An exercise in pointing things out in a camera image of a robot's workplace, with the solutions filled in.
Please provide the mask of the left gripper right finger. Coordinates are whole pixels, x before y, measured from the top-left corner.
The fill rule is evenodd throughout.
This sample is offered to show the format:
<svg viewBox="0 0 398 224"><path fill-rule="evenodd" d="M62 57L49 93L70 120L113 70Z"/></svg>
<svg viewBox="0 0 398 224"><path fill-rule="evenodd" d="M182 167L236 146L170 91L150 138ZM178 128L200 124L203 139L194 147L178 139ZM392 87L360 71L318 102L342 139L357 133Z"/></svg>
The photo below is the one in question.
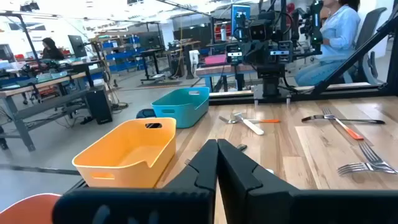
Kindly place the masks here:
<svg viewBox="0 0 398 224"><path fill-rule="evenodd" d="M398 224L398 190L300 190L227 140L218 148L228 224Z"/></svg>

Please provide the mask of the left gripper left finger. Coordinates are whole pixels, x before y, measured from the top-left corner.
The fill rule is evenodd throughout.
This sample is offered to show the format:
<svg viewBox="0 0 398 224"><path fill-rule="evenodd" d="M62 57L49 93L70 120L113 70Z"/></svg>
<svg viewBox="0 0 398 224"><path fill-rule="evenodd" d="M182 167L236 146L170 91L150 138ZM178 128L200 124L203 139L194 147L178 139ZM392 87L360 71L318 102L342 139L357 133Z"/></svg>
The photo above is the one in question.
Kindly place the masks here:
<svg viewBox="0 0 398 224"><path fill-rule="evenodd" d="M212 139L161 189L72 190L56 202L53 224L213 224L217 160Z"/></svg>

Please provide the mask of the white-handled utensil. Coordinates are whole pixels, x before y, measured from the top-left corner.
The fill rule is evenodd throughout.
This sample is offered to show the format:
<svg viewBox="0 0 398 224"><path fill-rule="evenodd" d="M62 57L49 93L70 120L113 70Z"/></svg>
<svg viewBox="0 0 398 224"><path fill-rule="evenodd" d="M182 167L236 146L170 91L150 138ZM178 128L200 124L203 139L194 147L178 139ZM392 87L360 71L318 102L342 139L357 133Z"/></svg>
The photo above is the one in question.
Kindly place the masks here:
<svg viewBox="0 0 398 224"><path fill-rule="evenodd" d="M256 133L259 136L264 135L264 131L257 127L254 123L252 123L250 120L246 119L242 113L233 113L232 117L235 118L238 121L241 121L244 123L249 129L251 129L254 133Z"/></svg>

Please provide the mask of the black-handled fork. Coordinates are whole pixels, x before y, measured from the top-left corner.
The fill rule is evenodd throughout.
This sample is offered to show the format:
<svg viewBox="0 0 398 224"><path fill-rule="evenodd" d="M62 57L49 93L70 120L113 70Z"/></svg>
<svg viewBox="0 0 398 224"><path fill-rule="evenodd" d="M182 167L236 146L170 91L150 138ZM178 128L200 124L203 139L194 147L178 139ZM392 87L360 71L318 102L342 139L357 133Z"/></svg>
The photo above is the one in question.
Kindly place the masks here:
<svg viewBox="0 0 398 224"><path fill-rule="evenodd" d="M332 114L326 114L326 115L313 115L309 117L302 118L301 121L307 122L310 120L315 120L315 119L327 119L327 120L335 120L336 116ZM382 120L377 120L377 119L341 119L339 118L340 121L349 121L349 122L360 122L360 123L369 123L369 124L385 124L385 121Z"/></svg>

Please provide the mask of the white-handled fork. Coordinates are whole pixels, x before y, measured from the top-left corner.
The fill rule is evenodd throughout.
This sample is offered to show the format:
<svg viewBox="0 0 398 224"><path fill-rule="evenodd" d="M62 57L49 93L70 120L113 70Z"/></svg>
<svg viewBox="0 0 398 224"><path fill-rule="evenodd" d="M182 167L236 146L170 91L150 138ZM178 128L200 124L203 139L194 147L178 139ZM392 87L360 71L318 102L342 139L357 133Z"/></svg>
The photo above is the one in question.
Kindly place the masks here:
<svg viewBox="0 0 398 224"><path fill-rule="evenodd" d="M383 159L381 159L374 151L373 149L369 146L369 144L366 141L359 141L359 148L364 154L365 158L369 161L370 164L378 167L378 168L384 168L389 171L393 171L393 173L398 174L398 170L395 170L392 166L390 166L387 162L385 162Z"/></svg>

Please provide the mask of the person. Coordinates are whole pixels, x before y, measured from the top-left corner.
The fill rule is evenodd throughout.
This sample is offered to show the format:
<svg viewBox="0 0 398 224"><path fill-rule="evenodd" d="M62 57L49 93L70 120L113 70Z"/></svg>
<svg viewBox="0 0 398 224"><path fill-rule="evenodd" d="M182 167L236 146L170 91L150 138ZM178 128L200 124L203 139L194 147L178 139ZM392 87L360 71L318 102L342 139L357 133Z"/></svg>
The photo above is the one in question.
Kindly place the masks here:
<svg viewBox="0 0 398 224"><path fill-rule="evenodd" d="M63 60L65 57L62 52L57 48L55 42L50 37L46 37L42 40L44 49L43 49L43 59L52 59L52 60Z"/></svg>
<svg viewBox="0 0 398 224"><path fill-rule="evenodd" d="M326 80L355 50L355 40L361 18L360 0L323 0L328 12L320 32L323 37L322 54L295 75L298 86L314 86Z"/></svg>

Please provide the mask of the pink box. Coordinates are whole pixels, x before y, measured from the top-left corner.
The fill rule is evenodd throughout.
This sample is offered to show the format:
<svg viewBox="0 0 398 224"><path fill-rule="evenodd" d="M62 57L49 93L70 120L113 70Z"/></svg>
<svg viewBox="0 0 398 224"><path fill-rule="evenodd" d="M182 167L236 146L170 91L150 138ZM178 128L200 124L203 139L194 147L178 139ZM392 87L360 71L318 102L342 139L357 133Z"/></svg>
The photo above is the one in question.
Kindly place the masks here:
<svg viewBox="0 0 398 224"><path fill-rule="evenodd" d="M205 57L205 65L213 66L213 65L220 65L226 62L226 55L210 55Z"/></svg>

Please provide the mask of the blue-legged wooden workbench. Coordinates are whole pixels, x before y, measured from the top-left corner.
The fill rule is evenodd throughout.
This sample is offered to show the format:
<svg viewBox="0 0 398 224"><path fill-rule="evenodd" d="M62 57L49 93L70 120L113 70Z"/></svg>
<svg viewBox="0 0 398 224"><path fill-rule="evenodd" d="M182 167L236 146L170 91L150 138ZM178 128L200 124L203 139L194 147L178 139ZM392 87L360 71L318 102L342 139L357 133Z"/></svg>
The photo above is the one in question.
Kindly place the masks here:
<svg viewBox="0 0 398 224"><path fill-rule="evenodd" d="M196 69L196 76L205 81L205 86L210 89L211 93L219 91L227 92L229 85L228 79L233 78L236 91L241 91L249 86L260 84L260 79L257 77L257 72L250 65L239 64L232 65L217 65L211 67L202 67ZM242 87L239 87L239 82L235 79L235 75L243 77Z"/></svg>

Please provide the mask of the yellow plastic bin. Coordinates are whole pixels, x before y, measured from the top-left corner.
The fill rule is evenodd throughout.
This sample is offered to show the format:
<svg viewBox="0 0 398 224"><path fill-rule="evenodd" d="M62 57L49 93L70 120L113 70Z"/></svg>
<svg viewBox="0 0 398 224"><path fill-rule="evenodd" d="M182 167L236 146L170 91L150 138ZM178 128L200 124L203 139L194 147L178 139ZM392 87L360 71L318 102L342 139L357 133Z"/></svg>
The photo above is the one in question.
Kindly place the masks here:
<svg viewBox="0 0 398 224"><path fill-rule="evenodd" d="M90 187L154 188L176 152L176 119L121 123L72 164Z"/></svg>

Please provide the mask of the dark bag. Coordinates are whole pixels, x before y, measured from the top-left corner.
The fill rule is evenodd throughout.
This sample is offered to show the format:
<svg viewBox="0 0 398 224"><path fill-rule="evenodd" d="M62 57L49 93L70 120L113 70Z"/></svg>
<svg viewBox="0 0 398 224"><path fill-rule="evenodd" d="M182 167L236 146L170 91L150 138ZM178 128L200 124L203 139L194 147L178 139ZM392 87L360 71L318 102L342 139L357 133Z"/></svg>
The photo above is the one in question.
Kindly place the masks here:
<svg viewBox="0 0 398 224"><path fill-rule="evenodd" d="M143 109L136 114L136 119L155 118L155 111L153 109Z"/></svg>

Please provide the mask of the grey office chair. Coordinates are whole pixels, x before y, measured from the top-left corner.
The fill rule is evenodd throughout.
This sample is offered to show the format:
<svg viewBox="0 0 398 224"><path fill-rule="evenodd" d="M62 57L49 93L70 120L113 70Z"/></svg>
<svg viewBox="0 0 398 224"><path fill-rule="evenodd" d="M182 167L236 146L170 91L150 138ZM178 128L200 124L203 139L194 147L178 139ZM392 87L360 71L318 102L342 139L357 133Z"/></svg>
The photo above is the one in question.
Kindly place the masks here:
<svg viewBox="0 0 398 224"><path fill-rule="evenodd" d="M382 13L386 10L386 7L380 7L366 14L356 41L355 50L358 50L374 35L377 23ZM343 74L343 81L345 83L368 82L369 84L375 85L378 84L377 77L378 72L376 68L375 51L370 51L363 57L360 57L359 60Z"/></svg>

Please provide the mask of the blue storage bin shelf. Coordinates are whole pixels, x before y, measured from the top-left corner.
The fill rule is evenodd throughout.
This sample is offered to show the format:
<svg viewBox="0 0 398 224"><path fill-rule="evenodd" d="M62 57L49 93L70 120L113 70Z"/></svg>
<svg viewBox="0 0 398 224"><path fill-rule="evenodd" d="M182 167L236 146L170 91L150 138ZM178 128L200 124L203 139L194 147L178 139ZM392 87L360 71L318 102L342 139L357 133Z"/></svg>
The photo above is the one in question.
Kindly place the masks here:
<svg viewBox="0 0 398 224"><path fill-rule="evenodd" d="M111 73L143 70L144 60L140 38L137 35L110 37L101 41L101 49Z"/></svg>

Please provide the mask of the orange plastic bin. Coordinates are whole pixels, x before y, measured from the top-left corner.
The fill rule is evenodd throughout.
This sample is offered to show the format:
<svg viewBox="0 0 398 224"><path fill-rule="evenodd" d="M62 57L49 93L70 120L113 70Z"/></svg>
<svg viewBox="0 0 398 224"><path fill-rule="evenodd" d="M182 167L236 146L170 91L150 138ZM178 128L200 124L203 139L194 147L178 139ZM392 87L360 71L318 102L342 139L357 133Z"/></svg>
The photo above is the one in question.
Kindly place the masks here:
<svg viewBox="0 0 398 224"><path fill-rule="evenodd" d="M53 224L52 211L59 194L37 194L24 198L0 212L0 224Z"/></svg>

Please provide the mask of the grey-legged wooden workbench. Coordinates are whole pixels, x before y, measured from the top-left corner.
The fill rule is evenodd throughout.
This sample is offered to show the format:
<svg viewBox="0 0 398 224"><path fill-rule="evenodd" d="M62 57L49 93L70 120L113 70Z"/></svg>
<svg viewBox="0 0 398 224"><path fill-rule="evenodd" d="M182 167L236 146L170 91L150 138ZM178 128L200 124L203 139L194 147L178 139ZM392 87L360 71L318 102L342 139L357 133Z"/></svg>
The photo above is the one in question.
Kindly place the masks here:
<svg viewBox="0 0 398 224"><path fill-rule="evenodd" d="M88 109L89 106L86 97L87 93L91 90L98 90L99 88L94 85L87 87L86 83L84 82L84 78L91 80L91 75L89 73L81 72L44 82L27 84L26 86L19 88L0 89L0 100L2 100L5 104L7 115L16 127L15 134L7 133L3 129L3 125L0 124L0 146L6 149L6 139L8 138L21 139L30 152L35 151L33 140L29 134L30 131L55 121L63 116L70 115L76 110ZM14 95L29 91L35 91L38 93L41 88L62 85L63 82L71 81L76 81L78 83L77 91L51 98L49 100L44 100L42 103L37 103L24 109L19 109L14 102ZM58 107L61 107L61 111L47 118L41 118L29 122L27 121L28 118Z"/></svg>

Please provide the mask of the black aluminium rig frame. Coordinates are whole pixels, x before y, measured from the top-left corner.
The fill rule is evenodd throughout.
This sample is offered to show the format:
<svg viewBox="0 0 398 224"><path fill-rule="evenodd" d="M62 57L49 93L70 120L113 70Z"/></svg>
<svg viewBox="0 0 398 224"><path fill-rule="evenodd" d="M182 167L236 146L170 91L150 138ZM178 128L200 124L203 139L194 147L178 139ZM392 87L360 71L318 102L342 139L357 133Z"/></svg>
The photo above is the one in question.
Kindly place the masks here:
<svg viewBox="0 0 398 224"><path fill-rule="evenodd" d="M368 53L376 44L378 44L389 33L394 32L396 37L392 45L391 60L387 73L387 82L383 85L359 83L347 83L333 85L344 72L348 71L359 58ZM377 32L364 43L355 54L348 59L332 76L324 82L310 87L300 93L285 93L280 96L263 96L255 93L220 93L210 96L210 105L240 105L249 103L280 103L285 100L303 101L303 100L332 100L341 98L361 98L374 96L398 96L398 11L393 12L390 18L380 27Z"/></svg>

